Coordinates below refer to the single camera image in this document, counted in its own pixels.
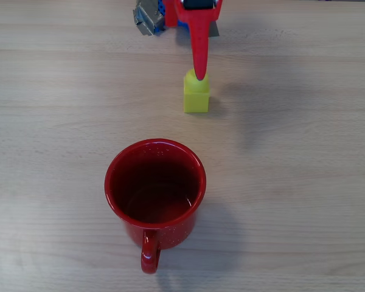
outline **wooden table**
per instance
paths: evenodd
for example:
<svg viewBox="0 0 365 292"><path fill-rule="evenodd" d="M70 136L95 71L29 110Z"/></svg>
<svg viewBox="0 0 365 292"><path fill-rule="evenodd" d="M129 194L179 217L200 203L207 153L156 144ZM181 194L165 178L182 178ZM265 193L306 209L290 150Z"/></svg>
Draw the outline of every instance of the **wooden table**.
<svg viewBox="0 0 365 292"><path fill-rule="evenodd" d="M0 292L365 291L365 3L225 1L209 114L183 113L188 33L132 0L0 0ZM155 275L108 206L126 146L207 171Z"/></svg>

